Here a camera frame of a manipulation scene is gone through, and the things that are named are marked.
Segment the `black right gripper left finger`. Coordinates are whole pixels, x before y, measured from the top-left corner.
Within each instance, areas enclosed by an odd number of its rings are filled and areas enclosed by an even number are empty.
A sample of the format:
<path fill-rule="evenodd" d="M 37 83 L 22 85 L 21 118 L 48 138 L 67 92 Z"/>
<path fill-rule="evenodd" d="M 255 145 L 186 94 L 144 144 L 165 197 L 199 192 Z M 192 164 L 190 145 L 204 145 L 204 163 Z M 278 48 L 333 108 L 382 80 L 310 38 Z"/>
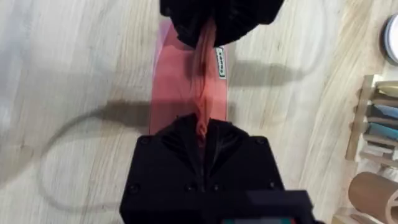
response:
<path fill-rule="evenodd" d="M 194 114 L 138 138 L 119 213 L 124 223 L 201 223 L 192 202 L 202 168 Z"/>

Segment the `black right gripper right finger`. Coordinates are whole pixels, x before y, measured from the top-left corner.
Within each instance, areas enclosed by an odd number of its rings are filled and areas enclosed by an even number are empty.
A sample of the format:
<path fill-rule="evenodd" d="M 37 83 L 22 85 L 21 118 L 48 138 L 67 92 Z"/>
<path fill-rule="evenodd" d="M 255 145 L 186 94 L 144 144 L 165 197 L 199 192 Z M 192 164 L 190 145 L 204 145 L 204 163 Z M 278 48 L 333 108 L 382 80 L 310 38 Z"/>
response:
<path fill-rule="evenodd" d="M 285 190 L 271 147 L 226 121 L 212 119 L 203 161 L 205 223 L 284 223 Z"/>

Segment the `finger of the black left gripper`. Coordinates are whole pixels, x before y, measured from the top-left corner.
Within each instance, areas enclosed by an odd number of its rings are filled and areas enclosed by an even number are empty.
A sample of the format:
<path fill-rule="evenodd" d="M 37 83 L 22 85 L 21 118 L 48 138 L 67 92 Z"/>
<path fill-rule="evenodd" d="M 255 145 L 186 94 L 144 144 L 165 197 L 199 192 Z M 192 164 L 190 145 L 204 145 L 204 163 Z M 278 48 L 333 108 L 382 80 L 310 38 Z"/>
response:
<path fill-rule="evenodd" d="M 269 25 L 276 19 L 283 0 L 218 0 L 212 16 L 216 24 L 214 46 L 230 44 L 259 25 Z"/>
<path fill-rule="evenodd" d="M 197 46 L 201 29 L 211 16 L 209 0 L 160 0 L 160 13 L 170 18 L 177 38 L 192 48 Z"/>

